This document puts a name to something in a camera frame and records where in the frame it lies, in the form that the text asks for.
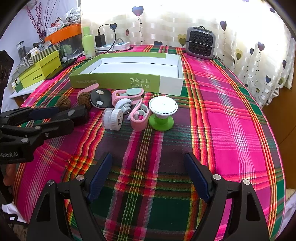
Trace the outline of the brown walnut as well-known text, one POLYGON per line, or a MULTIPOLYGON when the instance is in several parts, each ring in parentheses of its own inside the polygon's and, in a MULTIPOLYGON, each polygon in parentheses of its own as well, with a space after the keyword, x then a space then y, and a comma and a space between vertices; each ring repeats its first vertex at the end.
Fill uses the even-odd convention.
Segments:
POLYGON ((59 97, 59 99, 57 100, 57 103, 56 103, 56 107, 60 111, 70 109, 71 106, 72 106, 71 101, 70 101, 69 97, 67 97, 67 96, 59 97))
POLYGON ((88 110, 92 108, 89 92, 80 93, 78 96, 77 102, 79 105, 85 105, 88 110))

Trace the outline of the black round disc holder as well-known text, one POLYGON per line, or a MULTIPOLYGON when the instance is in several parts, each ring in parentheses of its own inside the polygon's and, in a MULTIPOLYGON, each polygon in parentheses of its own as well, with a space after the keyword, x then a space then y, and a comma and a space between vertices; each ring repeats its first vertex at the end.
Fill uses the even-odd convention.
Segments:
POLYGON ((91 104, 98 109, 113 108, 111 92, 108 89, 94 89, 90 93, 91 104))

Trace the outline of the white mushroom knob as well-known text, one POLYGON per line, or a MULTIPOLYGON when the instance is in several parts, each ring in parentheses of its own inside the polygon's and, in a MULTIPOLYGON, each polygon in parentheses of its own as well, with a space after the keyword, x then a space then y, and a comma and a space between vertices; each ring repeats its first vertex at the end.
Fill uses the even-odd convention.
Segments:
POLYGON ((132 101, 128 98, 120 99, 116 105, 115 109, 120 109, 123 114, 129 114, 132 106, 132 101))

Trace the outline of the pink U-shaped clip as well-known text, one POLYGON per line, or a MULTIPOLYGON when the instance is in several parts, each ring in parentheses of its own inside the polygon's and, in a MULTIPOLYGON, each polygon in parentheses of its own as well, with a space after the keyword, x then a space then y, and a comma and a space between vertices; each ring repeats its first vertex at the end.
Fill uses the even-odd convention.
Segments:
POLYGON ((128 120, 136 131, 143 131, 148 124, 151 110, 140 99, 131 111, 128 120))

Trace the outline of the pink clip with green pad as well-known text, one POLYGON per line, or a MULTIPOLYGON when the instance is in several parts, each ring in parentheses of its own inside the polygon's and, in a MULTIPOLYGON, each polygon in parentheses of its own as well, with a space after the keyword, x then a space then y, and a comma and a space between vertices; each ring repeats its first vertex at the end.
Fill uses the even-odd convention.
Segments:
POLYGON ((119 100, 124 98, 130 99, 132 101, 132 105, 135 105, 142 99, 143 93, 144 89, 139 87, 115 90, 111 94, 112 105, 115 106, 119 100))

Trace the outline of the white green suction cup holder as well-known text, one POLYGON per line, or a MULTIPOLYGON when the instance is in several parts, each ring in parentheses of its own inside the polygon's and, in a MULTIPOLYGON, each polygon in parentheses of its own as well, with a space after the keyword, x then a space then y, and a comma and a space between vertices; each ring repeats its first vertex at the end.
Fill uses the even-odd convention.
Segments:
POLYGON ((174 125, 172 117, 178 110, 177 102, 167 96, 157 96, 149 101, 152 115, 149 117, 150 126, 157 131, 168 131, 174 125))

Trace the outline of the black flashlight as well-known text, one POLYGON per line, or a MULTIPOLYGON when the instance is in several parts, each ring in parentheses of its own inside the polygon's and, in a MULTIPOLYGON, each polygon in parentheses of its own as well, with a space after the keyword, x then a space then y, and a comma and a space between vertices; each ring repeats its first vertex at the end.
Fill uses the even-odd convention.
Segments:
POLYGON ((64 120, 67 118, 73 121, 75 126, 85 124, 89 119, 86 105, 78 105, 74 108, 59 112, 51 118, 51 121, 64 120))

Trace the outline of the striped gift box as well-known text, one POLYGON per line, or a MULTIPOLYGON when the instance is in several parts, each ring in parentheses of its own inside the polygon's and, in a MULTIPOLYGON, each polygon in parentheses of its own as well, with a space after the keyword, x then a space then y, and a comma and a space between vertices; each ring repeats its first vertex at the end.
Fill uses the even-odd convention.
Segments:
POLYGON ((54 53, 55 51, 59 51, 60 50, 60 44, 54 44, 51 47, 42 50, 41 52, 39 52, 38 54, 36 54, 33 57, 30 57, 27 61, 22 62, 21 66, 18 67, 14 73, 11 75, 11 79, 15 80, 16 78, 18 78, 18 76, 20 76, 23 72, 25 72, 27 69, 29 69, 31 66, 33 66, 34 64, 36 64, 37 62, 39 62, 40 60, 45 59, 48 55, 54 53))

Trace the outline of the black smartphone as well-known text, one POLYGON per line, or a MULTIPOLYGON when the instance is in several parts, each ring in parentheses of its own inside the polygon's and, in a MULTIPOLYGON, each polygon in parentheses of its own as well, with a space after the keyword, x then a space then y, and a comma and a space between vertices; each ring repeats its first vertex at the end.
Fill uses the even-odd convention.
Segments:
POLYGON ((66 62, 62 63, 61 66, 59 66, 56 70, 54 70, 52 73, 50 73, 49 76, 46 77, 46 80, 51 80, 51 79, 55 78, 62 71, 64 71, 66 68, 68 68, 72 64, 74 64, 76 61, 77 61, 77 58, 73 58, 73 59, 67 60, 66 62))

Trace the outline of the yellow-green shoe box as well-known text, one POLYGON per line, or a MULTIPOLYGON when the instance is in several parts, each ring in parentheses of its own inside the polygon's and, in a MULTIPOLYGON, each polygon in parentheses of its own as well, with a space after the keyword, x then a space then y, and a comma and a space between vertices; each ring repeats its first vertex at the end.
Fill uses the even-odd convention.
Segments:
POLYGON ((19 76, 20 89, 27 88, 41 80, 46 79, 53 71, 61 66, 59 51, 47 55, 36 62, 19 76))

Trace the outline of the glass jar black lid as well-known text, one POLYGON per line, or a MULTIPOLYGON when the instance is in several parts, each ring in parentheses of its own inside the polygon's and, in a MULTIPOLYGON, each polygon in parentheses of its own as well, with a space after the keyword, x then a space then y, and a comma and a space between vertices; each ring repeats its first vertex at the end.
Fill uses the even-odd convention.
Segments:
POLYGON ((20 58, 20 60, 22 60, 23 58, 25 58, 26 56, 26 48, 24 46, 24 41, 21 41, 19 42, 17 45, 16 45, 16 49, 18 51, 18 56, 20 58))

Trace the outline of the green lotion bottle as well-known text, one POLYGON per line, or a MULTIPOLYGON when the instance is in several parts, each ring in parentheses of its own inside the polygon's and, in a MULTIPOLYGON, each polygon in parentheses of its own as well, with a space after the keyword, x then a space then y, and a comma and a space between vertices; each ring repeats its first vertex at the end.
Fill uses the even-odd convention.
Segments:
POLYGON ((94 38, 93 35, 90 33, 89 26, 83 27, 82 44, 86 59, 91 59, 95 57, 94 38))

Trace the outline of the pink flower branches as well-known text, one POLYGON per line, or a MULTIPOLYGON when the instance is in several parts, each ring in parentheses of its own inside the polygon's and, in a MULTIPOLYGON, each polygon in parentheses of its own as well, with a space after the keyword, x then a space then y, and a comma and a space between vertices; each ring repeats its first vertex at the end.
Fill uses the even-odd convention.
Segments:
POLYGON ((42 1, 32 1, 33 7, 26 5, 28 17, 36 30, 40 40, 46 37, 46 30, 58 1, 46 1, 43 7, 42 1))

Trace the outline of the orange storage box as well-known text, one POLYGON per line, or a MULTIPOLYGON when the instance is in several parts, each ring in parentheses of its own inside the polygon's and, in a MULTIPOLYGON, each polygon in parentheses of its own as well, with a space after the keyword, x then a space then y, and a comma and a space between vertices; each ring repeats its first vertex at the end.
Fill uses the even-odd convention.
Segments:
POLYGON ((81 25, 73 24, 67 27, 64 27, 53 34, 47 36, 44 41, 50 41, 52 44, 60 43, 66 39, 81 35, 81 25))

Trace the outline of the black power adapter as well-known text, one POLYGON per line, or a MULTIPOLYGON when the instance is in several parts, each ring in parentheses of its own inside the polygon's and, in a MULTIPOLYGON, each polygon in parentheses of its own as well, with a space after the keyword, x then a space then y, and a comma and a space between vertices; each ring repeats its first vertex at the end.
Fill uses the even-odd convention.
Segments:
POLYGON ((99 34, 95 36, 95 44, 97 48, 105 46, 106 45, 105 35, 99 34))

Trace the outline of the plaid bedspread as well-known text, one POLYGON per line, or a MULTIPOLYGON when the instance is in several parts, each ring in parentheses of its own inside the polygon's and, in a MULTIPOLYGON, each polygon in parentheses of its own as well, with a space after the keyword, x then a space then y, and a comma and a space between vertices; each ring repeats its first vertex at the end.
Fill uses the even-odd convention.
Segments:
POLYGON ((206 208, 184 168, 184 154, 192 152, 226 180, 250 180, 276 239, 285 208, 283 165, 271 127, 245 86, 220 61, 196 59, 178 47, 133 51, 180 55, 185 79, 173 128, 137 132, 124 121, 113 132, 92 108, 86 124, 47 140, 32 162, 19 166, 13 193, 23 219, 31 219, 48 180, 69 181, 109 152, 112 169, 91 205, 106 239, 189 240, 206 208))

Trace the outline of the white blue power strip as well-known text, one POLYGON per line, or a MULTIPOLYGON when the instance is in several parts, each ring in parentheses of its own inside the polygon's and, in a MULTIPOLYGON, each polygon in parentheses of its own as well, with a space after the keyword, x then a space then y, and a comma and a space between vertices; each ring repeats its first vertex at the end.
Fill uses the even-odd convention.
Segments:
POLYGON ((95 47, 95 51, 105 52, 105 51, 125 51, 130 49, 130 42, 121 42, 118 44, 109 44, 101 47, 95 47))

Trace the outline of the green and white tray box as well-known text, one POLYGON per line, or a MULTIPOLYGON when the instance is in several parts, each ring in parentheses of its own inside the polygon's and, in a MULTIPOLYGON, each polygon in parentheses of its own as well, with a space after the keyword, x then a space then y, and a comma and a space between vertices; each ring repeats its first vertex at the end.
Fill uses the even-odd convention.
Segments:
POLYGON ((146 92, 180 96, 184 75, 179 55, 120 52, 96 56, 73 71, 73 88, 98 83, 106 89, 142 88, 146 92))

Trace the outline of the grey mini fan heater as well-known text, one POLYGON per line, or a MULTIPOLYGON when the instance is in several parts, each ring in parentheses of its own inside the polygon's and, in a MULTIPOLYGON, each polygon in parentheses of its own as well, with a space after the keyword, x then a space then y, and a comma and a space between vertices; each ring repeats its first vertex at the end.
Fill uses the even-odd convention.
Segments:
POLYGON ((186 53, 188 55, 210 60, 215 49, 215 34, 203 26, 189 27, 186 33, 186 53))

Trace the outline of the heart pattern curtain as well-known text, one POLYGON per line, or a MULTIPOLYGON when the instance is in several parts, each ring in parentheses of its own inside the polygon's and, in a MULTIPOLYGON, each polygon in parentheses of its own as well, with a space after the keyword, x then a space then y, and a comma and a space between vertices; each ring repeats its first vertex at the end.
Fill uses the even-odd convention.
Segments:
POLYGON ((81 1, 81 24, 106 42, 184 48, 189 27, 215 36, 214 56, 245 84, 260 106, 291 88, 295 39, 266 1, 81 1))

